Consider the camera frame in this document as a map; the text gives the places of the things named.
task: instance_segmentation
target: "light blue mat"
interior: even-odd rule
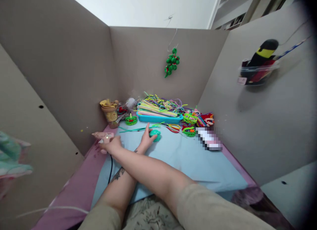
[[[126,129],[137,129],[146,126],[146,123],[138,122],[136,125],[127,126],[121,122],[120,126]],[[197,181],[214,192],[231,192],[245,189],[248,184],[222,152],[210,152],[200,143],[199,138],[185,138],[175,134],[165,127],[158,129],[162,139],[153,143],[146,152],[147,156],[160,159],[172,167],[182,171],[187,176]],[[140,144],[142,132],[126,132],[119,129],[117,135],[121,135],[123,146],[134,151]],[[113,176],[120,169],[120,165],[113,159]],[[108,156],[99,174],[95,193],[92,200],[93,207],[108,184],[111,169],[111,158]],[[138,183],[130,203],[143,199],[152,193],[142,184]]]

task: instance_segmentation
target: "forearm tattoo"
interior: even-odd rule
[[[123,173],[125,172],[125,169],[123,167],[121,167],[118,172],[114,175],[114,177],[112,178],[111,180],[111,183],[114,181],[114,180],[118,180],[120,178],[120,176],[123,175]]]

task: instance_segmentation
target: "beige sleeve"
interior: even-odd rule
[[[89,212],[78,230],[121,230],[119,214],[107,205],[98,204]]]
[[[270,225],[205,187],[192,184],[181,193],[177,216],[186,230],[268,229]]]

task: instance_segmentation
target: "black and yellow object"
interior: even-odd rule
[[[248,67],[262,66],[266,61],[271,60],[271,56],[278,47],[278,41],[275,39],[266,40],[253,55]]]

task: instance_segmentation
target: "clear plastic bag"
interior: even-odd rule
[[[240,76],[238,84],[240,85],[263,85],[270,77],[272,71],[280,67],[279,62],[276,61],[272,65],[260,67],[240,67]]]

